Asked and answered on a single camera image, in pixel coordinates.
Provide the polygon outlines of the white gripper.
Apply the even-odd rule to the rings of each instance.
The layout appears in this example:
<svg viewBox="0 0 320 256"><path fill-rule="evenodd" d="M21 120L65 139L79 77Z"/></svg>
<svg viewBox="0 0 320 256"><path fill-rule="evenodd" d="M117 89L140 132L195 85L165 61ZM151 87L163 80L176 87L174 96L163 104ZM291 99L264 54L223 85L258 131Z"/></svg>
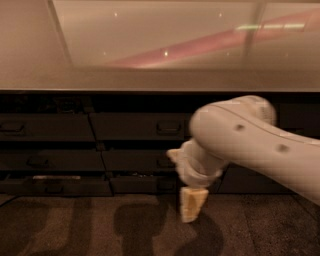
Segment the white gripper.
<svg viewBox="0 0 320 256"><path fill-rule="evenodd" d="M191 223L198 218L208 197L209 191L203 188L217 180L229 162L211 155L194 140L183 143L180 149L169 149L166 155L176 164L180 179L189 186L180 190L180 214L183 223Z"/></svg>

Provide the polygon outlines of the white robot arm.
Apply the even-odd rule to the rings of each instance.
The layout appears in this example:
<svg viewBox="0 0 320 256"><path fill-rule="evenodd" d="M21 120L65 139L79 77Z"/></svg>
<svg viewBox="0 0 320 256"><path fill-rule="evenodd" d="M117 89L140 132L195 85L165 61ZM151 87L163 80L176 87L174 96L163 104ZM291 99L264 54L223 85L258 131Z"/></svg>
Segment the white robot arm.
<svg viewBox="0 0 320 256"><path fill-rule="evenodd" d="M191 117L191 139L167 156L184 183L180 214L198 218L208 187L230 163L254 170L320 205L320 140L275 126L266 99L249 95L207 104Z"/></svg>

